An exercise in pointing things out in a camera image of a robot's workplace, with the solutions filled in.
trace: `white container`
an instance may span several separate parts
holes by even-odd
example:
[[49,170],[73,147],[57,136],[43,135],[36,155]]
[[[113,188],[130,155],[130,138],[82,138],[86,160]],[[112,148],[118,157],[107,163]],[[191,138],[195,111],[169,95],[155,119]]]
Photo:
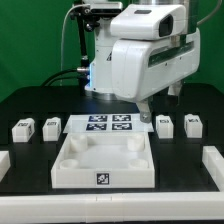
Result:
[[0,182],[10,168],[10,159],[8,151],[0,151]]
[[159,138],[173,138],[173,123],[169,116],[156,116],[156,131]]
[[184,129],[188,138],[202,138],[203,124],[199,116],[186,115],[184,118]]
[[34,123],[32,118],[20,120],[12,129],[13,142],[28,142],[35,132]]
[[53,188],[153,188],[144,132],[68,134],[51,170]]
[[61,119],[54,117],[47,119],[43,127],[44,141],[58,141],[61,134]]

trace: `white robot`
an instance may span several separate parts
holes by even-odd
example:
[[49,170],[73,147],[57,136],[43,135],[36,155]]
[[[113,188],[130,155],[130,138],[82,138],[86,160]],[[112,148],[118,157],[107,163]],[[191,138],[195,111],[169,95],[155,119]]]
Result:
[[199,66],[198,0],[140,1],[123,11],[120,2],[85,3],[86,27],[95,29],[87,95],[136,103],[149,123],[148,98],[166,87],[178,95],[180,81]]

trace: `black table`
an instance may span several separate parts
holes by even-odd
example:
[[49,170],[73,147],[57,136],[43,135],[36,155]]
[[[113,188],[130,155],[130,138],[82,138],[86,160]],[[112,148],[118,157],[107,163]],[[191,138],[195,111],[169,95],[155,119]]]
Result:
[[[153,124],[159,114],[169,115],[174,123],[171,140],[149,133],[156,171],[154,189],[56,190],[51,186],[50,170],[66,135],[61,134],[58,142],[43,142],[46,119],[60,117],[63,129],[71,114],[136,113],[137,107],[80,96],[78,87],[27,87],[15,91],[0,103],[0,151],[8,150],[11,159],[11,168],[0,183],[0,196],[218,191],[202,164],[202,149],[214,145],[224,155],[224,95],[210,85],[185,84],[178,106],[168,105],[165,90],[154,96],[153,107]],[[186,137],[186,114],[200,116],[204,125],[202,139]],[[13,143],[11,129],[25,118],[35,120],[36,131],[28,143]]]

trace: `green backdrop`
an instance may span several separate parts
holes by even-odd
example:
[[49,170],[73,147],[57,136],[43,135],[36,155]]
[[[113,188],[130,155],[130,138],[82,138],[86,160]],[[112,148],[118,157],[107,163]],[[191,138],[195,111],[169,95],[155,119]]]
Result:
[[[18,88],[38,86],[60,71],[60,41],[64,16],[72,0],[0,0],[0,101]],[[199,18],[210,12],[215,0],[201,0]],[[224,5],[200,27],[201,64],[187,82],[210,83],[224,92]],[[65,66],[79,65],[76,22],[66,29]],[[87,45],[93,57],[92,35]]]

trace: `black cable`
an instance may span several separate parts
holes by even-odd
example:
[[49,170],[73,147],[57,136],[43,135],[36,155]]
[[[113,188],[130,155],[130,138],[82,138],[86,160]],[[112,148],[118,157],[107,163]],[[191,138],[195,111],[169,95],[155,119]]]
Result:
[[48,82],[50,82],[51,80],[53,80],[54,78],[60,76],[60,75],[64,75],[64,74],[67,74],[67,73],[72,73],[72,72],[77,72],[77,69],[67,69],[67,70],[63,70],[63,71],[60,71],[52,76],[50,76],[46,81],[44,81],[41,86],[46,86],[46,84]]
[[68,76],[68,77],[61,77],[61,78],[56,78],[53,79],[50,83],[48,83],[48,86],[50,86],[52,83],[59,81],[59,80],[65,80],[65,79],[75,79],[77,76]]
[[77,24],[78,24],[78,30],[79,30],[79,43],[80,43],[80,50],[81,50],[81,66],[88,67],[89,59],[87,56],[85,33],[83,28],[83,20],[81,16],[77,16]]

